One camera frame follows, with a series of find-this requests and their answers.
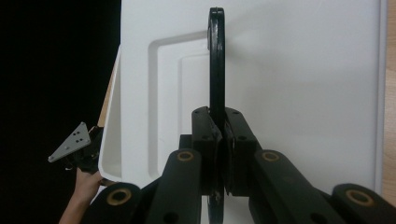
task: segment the black background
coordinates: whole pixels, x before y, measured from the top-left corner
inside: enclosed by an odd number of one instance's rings
[[[97,123],[120,44],[120,0],[0,3],[0,223],[57,223],[76,172],[48,156]]]

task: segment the tan surface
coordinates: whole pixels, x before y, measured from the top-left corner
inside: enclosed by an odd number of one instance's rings
[[[99,126],[105,125],[110,87],[109,85],[107,89],[104,106],[98,121]],[[387,81],[385,94],[383,197],[396,206],[396,0],[389,0]]]

